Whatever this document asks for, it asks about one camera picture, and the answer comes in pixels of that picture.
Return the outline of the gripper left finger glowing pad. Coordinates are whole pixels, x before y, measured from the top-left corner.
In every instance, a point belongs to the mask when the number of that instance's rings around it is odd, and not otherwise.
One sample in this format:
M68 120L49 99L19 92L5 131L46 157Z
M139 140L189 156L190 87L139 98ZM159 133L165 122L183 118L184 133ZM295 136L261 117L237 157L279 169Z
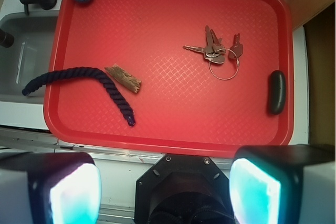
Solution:
M1 153L1 223L96 223L100 203L89 154Z

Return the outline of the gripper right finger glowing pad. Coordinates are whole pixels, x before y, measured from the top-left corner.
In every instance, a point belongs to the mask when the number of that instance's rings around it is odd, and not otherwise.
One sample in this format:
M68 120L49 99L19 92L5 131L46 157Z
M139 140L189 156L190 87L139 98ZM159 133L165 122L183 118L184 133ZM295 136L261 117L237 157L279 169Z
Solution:
M239 223L335 223L335 147L243 146L229 194Z

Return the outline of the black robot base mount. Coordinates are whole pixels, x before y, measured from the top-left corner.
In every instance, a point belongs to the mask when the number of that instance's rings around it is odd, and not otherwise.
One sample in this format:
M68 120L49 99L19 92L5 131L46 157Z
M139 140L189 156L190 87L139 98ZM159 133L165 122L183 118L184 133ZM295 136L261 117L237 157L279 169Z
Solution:
M167 154L136 181L135 223L235 223L229 179L209 158Z

